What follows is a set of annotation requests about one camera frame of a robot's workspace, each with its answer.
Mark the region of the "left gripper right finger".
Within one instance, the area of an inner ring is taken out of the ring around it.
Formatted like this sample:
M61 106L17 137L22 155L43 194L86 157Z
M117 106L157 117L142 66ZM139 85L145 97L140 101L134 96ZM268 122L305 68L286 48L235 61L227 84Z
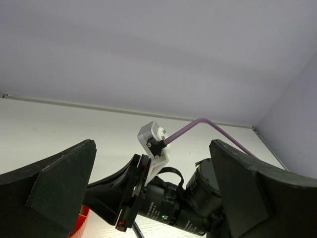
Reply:
M233 238L315 238L317 180L253 158L217 139L210 154Z

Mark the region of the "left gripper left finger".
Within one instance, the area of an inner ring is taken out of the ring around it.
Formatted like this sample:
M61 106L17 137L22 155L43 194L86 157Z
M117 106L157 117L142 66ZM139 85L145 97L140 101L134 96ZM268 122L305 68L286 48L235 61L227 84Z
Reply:
M67 238L75 230L96 157L84 140L0 176L2 238Z

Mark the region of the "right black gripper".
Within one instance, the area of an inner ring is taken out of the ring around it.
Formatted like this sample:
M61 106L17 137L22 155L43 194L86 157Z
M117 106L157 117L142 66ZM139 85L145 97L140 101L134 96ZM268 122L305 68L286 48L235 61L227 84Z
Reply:
M86 206L120 232L131 228L145 199L151 159L135 154L118 172L88 185Z

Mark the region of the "blue ballpoint pen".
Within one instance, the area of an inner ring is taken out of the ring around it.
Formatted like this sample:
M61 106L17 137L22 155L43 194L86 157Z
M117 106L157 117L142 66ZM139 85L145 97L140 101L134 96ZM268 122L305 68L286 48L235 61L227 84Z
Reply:
M144 238L139 226L137 225L135 221L132 224L132 230L134 231L137 238Z

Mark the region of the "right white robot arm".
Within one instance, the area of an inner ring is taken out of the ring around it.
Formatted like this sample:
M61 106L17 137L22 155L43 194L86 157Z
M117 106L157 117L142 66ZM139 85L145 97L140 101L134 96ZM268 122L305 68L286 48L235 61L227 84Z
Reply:
M210 158L198 161L187 184L155 176L145 183L150 159L135 154L118 172L88 185L83 204L118 231L132 228L138 215L198 236L221 237L225 214Z

